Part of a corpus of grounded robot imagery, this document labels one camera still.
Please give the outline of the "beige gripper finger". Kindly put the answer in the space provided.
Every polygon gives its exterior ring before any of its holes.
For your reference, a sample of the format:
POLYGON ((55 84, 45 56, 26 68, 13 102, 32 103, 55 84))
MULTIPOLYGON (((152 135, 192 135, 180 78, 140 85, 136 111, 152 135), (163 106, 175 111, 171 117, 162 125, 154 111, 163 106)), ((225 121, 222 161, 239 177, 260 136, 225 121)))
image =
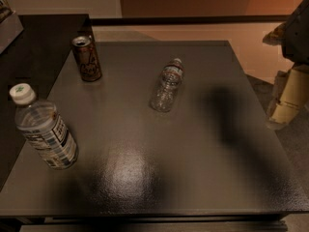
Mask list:
POLYGON ((286 23, 281 23, 263 37, 263 43, 268 45, 280 45, 285 40, 286 23))
POLYGON ((274 79, 272 98, 267 108, 266 125, 271 130, 288 126, 309 101, 309 66, 294 64, 274 79))

